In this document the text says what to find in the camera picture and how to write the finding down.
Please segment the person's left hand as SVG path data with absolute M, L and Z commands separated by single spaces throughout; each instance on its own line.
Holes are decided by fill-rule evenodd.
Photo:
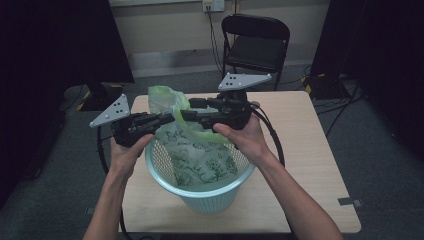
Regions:
M 119 145 L 112 137 L 111 144 L 111 166 L 109 175 L 119 179 L 128 180 L 134 171 L 137 159 L 142 155 L 145 147 L 152 141 L 153 135 L 147 134 L 141 137 L 132 147 L 127 148 Z

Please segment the dark curtain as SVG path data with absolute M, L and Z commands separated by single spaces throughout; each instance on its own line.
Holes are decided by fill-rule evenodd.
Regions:
M 343 98 L 342 74 L 424 160 L 424 0 L 330 0 L 310 78 L 337 81 Z
M 0 209 L 36 175 L 68 88 L 132 80 L 109 0 L 0 0 Z

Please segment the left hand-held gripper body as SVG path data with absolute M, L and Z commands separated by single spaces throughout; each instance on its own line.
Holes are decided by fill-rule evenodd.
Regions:
M 145 132 L 142 129 L 142 123 L 136 123 L 132 115 L 129 109 L 128 98 L 125 94 L 122 94 L 98 117 L 92 120 L 89 126 L 95 128 L 109 124 L 116 142 L 121 146 L 130 148 L 142 136 L 155 133 Z

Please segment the black folding chair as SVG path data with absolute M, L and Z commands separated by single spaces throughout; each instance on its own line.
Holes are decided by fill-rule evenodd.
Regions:
M 273 90 L 281 80 L 287 56 L 290 30 L 281 20 L 272 17 L 232 14 L 221 22 L 224 36 L 222 76 L 226 66 L 276 73 Z

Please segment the person's right hand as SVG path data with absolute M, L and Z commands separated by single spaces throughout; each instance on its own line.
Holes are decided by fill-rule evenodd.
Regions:
M 251 115 L 242 130 L 234 130 L 222 123 L 216 123 L 213 129 L 236 145 L 248 160 L 257 167 L 273 157 L 265 141 L 260 120 L 254 114 Z

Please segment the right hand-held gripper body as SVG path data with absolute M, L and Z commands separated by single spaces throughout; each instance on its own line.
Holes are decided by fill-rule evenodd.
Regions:
M 248 100 L 246 89 L 271 78 L 270 74 L 227 73 L 218 86 L 217 97 L 206 100 L 206 105 L 217 109 L 217 112 L 206 114 L 205 127 L 212 128 L 216 123 L 221 123 L 232 129 L 242 130 L 247 125 L 253 110 L 260 107 L 258 102 Z

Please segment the black stand base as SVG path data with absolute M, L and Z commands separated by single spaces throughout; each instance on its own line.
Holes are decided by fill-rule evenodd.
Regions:
M 309 80 L 310 96 L 316 100 L 340 99 L 339 83 L 325 76 L 313 76 Z
M 100 82 L 89 83 L 89 91 L 78 105 L 78 111 L 103 111 L 121 95 L 120 84 L 103 85 Z

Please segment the white wall socket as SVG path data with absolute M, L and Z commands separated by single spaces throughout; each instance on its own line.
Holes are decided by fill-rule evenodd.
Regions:
M 207 12 L 223 12 L 225 0 L 202 0 L 202 10 Z

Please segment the pale green plastic trash basket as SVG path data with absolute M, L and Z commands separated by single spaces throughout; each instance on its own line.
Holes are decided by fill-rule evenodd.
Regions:
M 167 132 L 147 146 L 145 156 L 154 180 L 199 213 L 227 209 L 254 171 L 241 151 L 214 133 L 195 139 Z

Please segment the green butterfly print trash bag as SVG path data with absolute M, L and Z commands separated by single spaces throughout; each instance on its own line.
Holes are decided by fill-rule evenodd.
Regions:
M 174 121 L 155 133 L 152 161 L 172 186 L 193 191 L 197 186 L 232 182 L 249 167 L 246 157 L 225 137 L 197 122 L 183 119 L 190 104 L 184 93 L 167 86 L 148 89 L 149 110 L 169 113 Z

